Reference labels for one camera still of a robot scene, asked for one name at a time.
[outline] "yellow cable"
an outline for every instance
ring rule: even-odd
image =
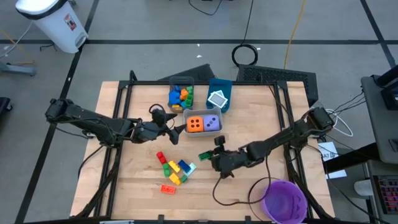
[[[289,43],[287,44],[286,55],[285,55],[285,63],[284,63],[284,69],[286,69],[287,57],[289,56],[289,47],[290,47],[290,44],[292,43],[294,34],[296,33],[296,29],[297,29],[297,26],[299,25],[299,22],[300,22],[300,20],[301,20],[301,16],[303,15],[304,6],[305,6],[305,3],[306,3],[306,2],[307,2],[307,0],[303,0],[303,4],[301,5],[300,14],[298,15],[298,18],[297,18],[297,21],[296,21],[296,25],[294,25],[294,29],[293,29],[293,32],[292,32],[292,36],[290,36]]]
[[[11,41],[11,43],[13,43],[14,45],[16,44],[16,43],[14,42],[14,40],[13,40],[10,36],[8,36],[8,34],[6,33],[6,31],[4,31],[4,30],[2,30],[2,29],[0,29],[0,31],[7,37],[7,39],[8,39],[9,41]],[[32,61],[31,61],[31,62],[16,62],[16,63],[13,63],[13,64],[32,64],[32,65],[35,64],[34,57],[33,57],[31,54],[27,53],[27,52],[24,50],[24,48],[23,48],[22,46],[20,46],[20,45],[16,45],[16,47],[17,47],[18,50],[19,50],[20,52],[22,52],[26,57],[29,57],[30,59],[32,59]]]

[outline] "yellow lego brick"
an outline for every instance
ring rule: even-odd
[[[181,180],[179,179],[179,177],[176,174],[173,173],[172,175],[170,175],[169,178],[176,185],[180,185],[181,184]]]
[[[169,165],[170,165],[170,167],[172,167],[173,168],[173,170],[175,171],[175,172],[180,172],[180,167],[174,162],[174,161],[170,161],[169,162]]]

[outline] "red lego brick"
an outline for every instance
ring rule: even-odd
[[[158,152],[158,153],[156,154],[156,156],[157,156],[157,158],[159,159],[159,161],[160,161],[161,164],[167,163],[167,159],[166,159],[166,157],[164,157],[163,152]]]
[[[175,194],[175,187],[162,184],[160,191],[167,194]]]

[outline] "white trash can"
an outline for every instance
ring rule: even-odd
[[[78,52],[88,38],[67,0],[19,0],[15,7],[66,53]]]

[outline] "table leg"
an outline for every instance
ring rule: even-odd
[[[362,164],[368,160],[380,160],[379,151],[376,143],[368,144],[355,151],[343,154],[334,159],[323,162],[323,168],[326,173],[335,172],[347,167]]]

